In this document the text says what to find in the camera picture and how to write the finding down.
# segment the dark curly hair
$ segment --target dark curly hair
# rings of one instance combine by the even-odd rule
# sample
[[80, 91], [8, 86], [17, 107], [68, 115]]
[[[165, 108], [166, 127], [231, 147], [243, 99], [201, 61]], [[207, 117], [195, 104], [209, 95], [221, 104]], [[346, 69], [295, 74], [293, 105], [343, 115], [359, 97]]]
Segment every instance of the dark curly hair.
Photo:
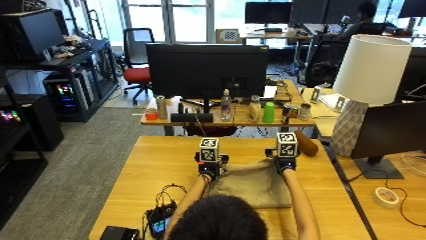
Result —
[[376, 5], [371, 1], [364, 1], [356, 8], [359, 13], [363, 13], [367, 18], [372, 18], [376, 11]]
[[267, 229], [241, 198], [215, 195], [194, 202], [177, 221], [167, 240], [266, 240]]

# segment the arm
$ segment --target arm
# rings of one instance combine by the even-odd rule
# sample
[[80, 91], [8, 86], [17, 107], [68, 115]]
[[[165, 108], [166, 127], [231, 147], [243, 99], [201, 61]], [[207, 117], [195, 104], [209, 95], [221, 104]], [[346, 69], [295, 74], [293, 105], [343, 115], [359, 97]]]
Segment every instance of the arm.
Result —
[[163, 239], [169, 238], [170, 231], [173, 229], [177, 220], [181, 218], [183, 212], [186, 211], [187, 207], [202, 197], [203, 189], [210, 183], [211, 178], [207, 175], [199, 174], [194, 185], [189, 189], [186, 195], [183, 196], [179, 204], [177, 205], [175, 211], [167, 223], [167, 227], [165, 229]]
[[282, 176], [286, 181], [291, 195], [293, 213], [297, 224], [298, 239], [321, 239], [314, 211], [311, 209], [309, 198], [306, 196], [302, 185], [298, 182], [295, 171], [290, 168], [285, 168], [282, 171]]

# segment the white lampshade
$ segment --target white lampshade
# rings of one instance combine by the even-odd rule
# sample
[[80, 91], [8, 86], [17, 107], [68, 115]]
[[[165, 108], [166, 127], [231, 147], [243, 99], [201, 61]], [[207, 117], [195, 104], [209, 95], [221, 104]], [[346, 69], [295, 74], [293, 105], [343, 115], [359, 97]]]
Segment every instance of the white lampshade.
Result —
[[391, 37], [354, 35], [333, 89], [362, 103], [394, 101], [411, 45]]

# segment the plastic bottle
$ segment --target plastic bottle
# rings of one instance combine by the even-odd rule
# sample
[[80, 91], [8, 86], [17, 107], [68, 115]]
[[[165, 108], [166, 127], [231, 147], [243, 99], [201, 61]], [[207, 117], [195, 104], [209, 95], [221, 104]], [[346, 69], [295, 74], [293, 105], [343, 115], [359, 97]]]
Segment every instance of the plastic bottle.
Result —
[[255, 123], [258, 122], [261, 118], [261, 103], [259, 103], [259, 97], [257, 95], [251, 96], [251, 102], [249, 105], [249, 121]]
[[229, 90], [225, 89], [223, 96], [221, 98], [221, 119], [223, 122], [230, 120], [230, 104], [231, 98], [229, 96]]

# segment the cup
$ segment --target cup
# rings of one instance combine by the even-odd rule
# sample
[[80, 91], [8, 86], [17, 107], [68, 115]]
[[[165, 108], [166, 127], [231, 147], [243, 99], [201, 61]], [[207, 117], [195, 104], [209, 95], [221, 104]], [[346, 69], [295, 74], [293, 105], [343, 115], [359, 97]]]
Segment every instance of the cup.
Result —
[[274, 122], [274, 113], [275, 113], [274, 103], [267, 102], [265, 104], [265, 110], [263, 110], [263, 118], [262, 118], [263, 123], [273, 123]]

